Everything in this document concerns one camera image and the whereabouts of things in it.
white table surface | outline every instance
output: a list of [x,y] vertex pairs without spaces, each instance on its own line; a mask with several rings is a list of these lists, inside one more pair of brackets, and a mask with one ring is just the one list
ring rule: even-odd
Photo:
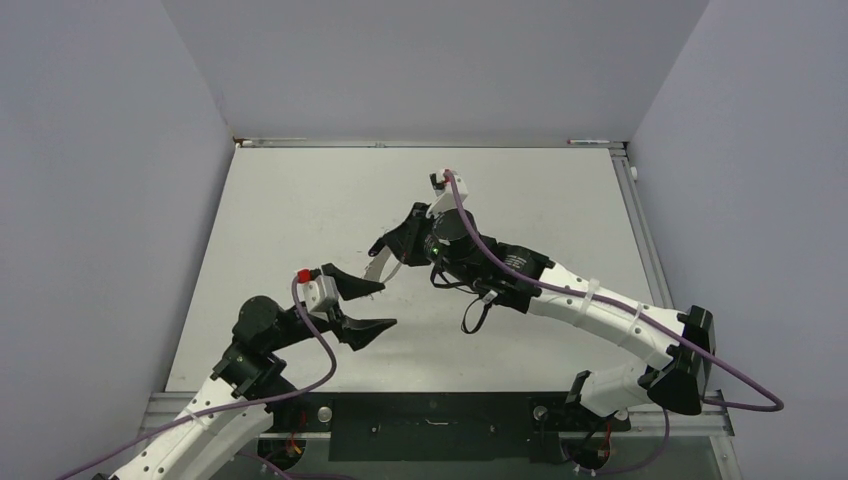
[[[195,391],[231,340],[242,303],[291,305],[301,268],[332,262],[361,275],[367,251],[450,167],[470,189],[481,232],[524,245],[642,302],[651,296],[605,149],[242,148],[227,177],[167,391]],[[574,374],[629,361],[617,347],[553,319],[495,308],[476,335],[459,323],[470,296],[436,290],[429,267],[402,268],[372,299],[344,302],[354,318],[397,318],[352,352],[332,334],[339,369],[324,391],[564,390]],[[476,320],[472,308],[469,321]],[[277,352],[305,386],[329,360],[315,340]]]

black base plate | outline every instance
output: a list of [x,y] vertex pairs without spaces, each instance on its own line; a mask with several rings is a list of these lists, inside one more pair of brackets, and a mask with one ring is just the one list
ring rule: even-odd
[[[548,461],[533,409],[551,411],[545,437],[586,432],[600,419],[566,406],[567,392],[501,393],[310,393],[288,412],[275,415],[272,432],[332,432],[331,461],[469,461],[526,457]],[[318,421],[322,406],[333,411]],[[306,424],[300,425],[301,412]],[[630,422],[612,420],[614,431]]]

screw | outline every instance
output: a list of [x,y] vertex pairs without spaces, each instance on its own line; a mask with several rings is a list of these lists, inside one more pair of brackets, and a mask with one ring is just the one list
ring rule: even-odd
[[330,407],[321,407],[318,409],[318,421],[321,423],[327,423],[330,419],[333,418],[333,411]]
[[536,420],[541,420],[547,414],[548,409],[542,405],[539,405],[538,407],[533,409],[533,418],[535,418]]

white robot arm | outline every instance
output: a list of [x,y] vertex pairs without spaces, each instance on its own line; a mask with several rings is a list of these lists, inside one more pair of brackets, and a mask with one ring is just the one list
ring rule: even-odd
[[[333,264],[302,270],[298,278],[315,332],[305,325],[296,307],[283,310],[264,296],[249,299],[239,311],[233,341],[221,361],[177,415],[175,422],[182,423],[161,428],[135,458],[113,475],[97,475],[95,480],[210,478],[245,444],[268,430],[275,414],[285,418],[297,409],[294,397],[306,390],[297,390],[281,376],[286,363],[275,351],[327,331],[359,350],[397,323],[395,319],[357,320],[339,306],[340,299],[382,290],[382,283],[353,277]],[[268,400],[281,396],[292,399]]]
[[[545,255],[481,235],[473,215],[457,208],[468,196],[467,183],[450,170],[430,175],[430,182],[436,200],[414,204],[404,223],[382,236],[369,255],[385,258],[390,251],[405,265],[432,265],[435,287],[445,287],[434,281],[437,276],[445,279],[444,274],[450,274],[459,281],[448,285],[473,290],[486,304],[484,312],[491,305],[503,305],[554,318],[632,353],[632,363],[582,372],[574,380],[570,400],[598,417],[651,402],[677,413],[701,412],[710,365],[644,319],[650,311],[650,319],[661,327],[712,353],[710,312],[692,307],[684,313],[640,303]],[[541,284],[558,291],[539,288]]]

white wall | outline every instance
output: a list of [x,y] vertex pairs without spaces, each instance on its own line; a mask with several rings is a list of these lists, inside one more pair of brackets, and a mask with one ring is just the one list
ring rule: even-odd
[[631,138],[707,0],[164,0],[244,137]]
[[840,0],[713,0],[630,146],[676,305],[786,400],[733,414],[748,480],[846,475],[846,25]]
[[43,479],[137,433],[232,142],[158,1],[0,12],[0,477]]

